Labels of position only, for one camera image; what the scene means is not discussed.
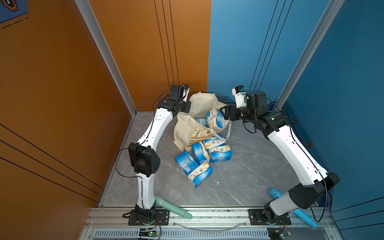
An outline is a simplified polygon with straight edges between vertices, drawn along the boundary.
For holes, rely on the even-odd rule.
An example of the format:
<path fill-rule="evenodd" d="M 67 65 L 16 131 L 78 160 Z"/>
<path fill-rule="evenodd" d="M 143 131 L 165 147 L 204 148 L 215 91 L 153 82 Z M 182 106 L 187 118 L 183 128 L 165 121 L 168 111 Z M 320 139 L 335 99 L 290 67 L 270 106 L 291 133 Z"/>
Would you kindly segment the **cream floral canvas bag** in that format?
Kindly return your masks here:
<path fill-rule="evenodd" d="M 215 94 L 201 92 L 193 94 L 189 101 L 191 102 L 190 112 L 188 114 L 177 114 L 178 121 L 174 129 L 174 144 L 181 152 L 190 151 L 192 145 L 197 142 L 211 137 L 218 137 L 224 130 L 228 130 L 228 133 L 222 138 L 224 140 L 229 138 L 232 127 L 231 121 L 225 120 L 224 127 L 220 130 L 205 127 L 197 122 L 197 119 L 205 119 L 212 109 L 219 110 L 225 107 L 226 104 L 219 102 Z"/>

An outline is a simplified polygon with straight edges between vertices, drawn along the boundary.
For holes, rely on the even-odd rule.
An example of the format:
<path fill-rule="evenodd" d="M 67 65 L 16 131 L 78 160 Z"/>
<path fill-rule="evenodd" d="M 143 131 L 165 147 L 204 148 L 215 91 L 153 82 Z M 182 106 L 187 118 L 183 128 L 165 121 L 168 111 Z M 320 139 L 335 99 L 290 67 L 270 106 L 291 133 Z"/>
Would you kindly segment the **floral tissue pack front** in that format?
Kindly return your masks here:
<path fill-rule="evenodd" d="M 206 124 L 207 124 L 207 127 L 212 130 L 215 130 L 215 131 L 222 130 L 224 127 L 222 113 L 216 108 L 213 108 L 212 110 L 210 110 L 206 116 Z"/>

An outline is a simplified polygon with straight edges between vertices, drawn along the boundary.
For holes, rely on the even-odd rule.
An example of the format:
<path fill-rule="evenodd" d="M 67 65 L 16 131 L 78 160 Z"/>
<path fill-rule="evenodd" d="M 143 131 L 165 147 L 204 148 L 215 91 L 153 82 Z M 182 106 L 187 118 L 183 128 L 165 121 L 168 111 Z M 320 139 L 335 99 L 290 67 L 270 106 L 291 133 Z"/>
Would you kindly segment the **floral tissue pack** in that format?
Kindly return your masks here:
<path fill-rule="evenodd" d="M 222 113 L 216 108 L 213 108 L 212 110 L 210 110 L 206 116 L 206 124 L 207 124 L 207 127 L 212 130 L 215 130 L 215 131 L 222 130 L 224 127 Z"/>
<path fill-rule="evenodd" d="M 202 163 L 188 175 L 189 183 L 194 188 L 197 188 L 212 174 L 212 172 L 213 168 L 208 163 Z"/>

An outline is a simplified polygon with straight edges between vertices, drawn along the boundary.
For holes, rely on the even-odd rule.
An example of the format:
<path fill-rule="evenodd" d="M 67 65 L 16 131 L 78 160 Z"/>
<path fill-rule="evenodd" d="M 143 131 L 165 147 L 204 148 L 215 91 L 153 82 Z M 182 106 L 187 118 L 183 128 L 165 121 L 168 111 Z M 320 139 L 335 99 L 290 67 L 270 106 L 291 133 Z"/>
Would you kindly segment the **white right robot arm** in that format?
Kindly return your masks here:
<path fill-rule="evenodd" d="M 298 176 L 300 183 L 264 206 L 262 216 L 269 225 L 298 209 L 308 209 L 340 181 L 336 173 L 328 173 L 305 149 L 296 137 L 288 117 L 270 111 L 267 95 L 260 90 L 246 91 L 240 85 L 232 90 L 235 105 L 220 109 L 225 120 L 251 123 L 260 130 L 284 155 Z"/>

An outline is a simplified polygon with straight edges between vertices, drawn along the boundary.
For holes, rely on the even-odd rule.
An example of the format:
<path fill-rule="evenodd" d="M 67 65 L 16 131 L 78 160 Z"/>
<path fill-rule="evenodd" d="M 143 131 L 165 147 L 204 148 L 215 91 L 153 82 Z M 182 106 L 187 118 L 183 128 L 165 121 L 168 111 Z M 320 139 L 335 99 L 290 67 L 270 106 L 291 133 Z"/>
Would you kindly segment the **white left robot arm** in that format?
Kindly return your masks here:
<path fill-rule="evenodd" d="M 134 220 L 151 224 L 155 220 L 156 200 L 154 196 L 155 173 L 161 159 L 156 153 L 159 141 L 175 115 L 188 113 L 188 85 L 172 85 L 170 93 L 156 100 L 157 108 L 147 130 L 136 143 L 130 143 L 128 150 L 131 165 L 138 177 L 139 196 L 135 205 Z"/>

